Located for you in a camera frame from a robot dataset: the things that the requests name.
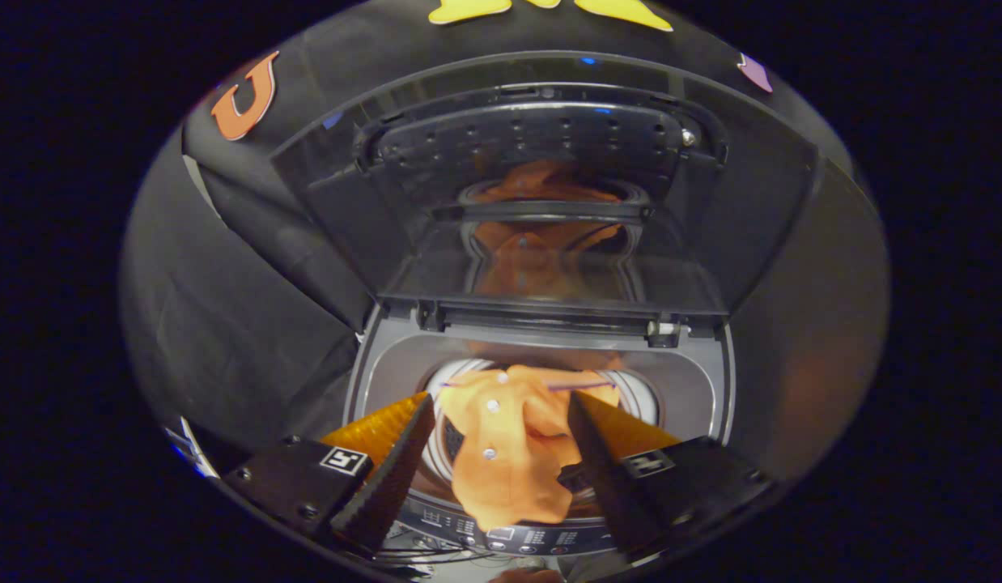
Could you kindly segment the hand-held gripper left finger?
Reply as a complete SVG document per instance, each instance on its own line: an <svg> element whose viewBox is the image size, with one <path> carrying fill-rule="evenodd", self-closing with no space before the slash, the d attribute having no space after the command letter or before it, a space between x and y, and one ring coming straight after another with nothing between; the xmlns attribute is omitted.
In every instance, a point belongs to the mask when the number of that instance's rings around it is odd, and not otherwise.
<svg viewBox="0 0 1002 583"><path fill-rule="evenodd" d="M408 497L435 428L419 392L319 440L286 436L223 474L271 519L317 545L375 555Z"/></svg>

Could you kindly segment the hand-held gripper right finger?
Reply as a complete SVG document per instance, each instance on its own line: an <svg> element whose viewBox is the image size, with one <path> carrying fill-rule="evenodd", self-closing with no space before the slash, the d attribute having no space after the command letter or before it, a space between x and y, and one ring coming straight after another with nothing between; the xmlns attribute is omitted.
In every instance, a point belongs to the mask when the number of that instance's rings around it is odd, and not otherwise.
<svg viewBox="0 0 1002 583"><path fill-rule="evenodd" d="M576 391L567 423L609 535L627 557L680 557L760 512L775 480L711 436L664 429Z"/></svg>

